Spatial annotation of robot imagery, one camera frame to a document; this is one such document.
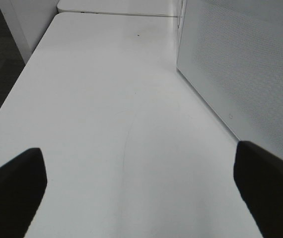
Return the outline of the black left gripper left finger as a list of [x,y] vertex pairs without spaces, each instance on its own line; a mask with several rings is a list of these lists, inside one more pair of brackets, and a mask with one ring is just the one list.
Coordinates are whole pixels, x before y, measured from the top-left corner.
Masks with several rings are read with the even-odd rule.
[[0,238],[23,238],[47,187],[40,148],[30,148],[0,167]]

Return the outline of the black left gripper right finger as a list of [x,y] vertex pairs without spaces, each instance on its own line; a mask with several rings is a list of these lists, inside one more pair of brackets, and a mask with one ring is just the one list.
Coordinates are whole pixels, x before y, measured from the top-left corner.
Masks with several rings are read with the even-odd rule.
[[239,141],[233,178],[262,236],[283,238],[283,160],[250,141]]

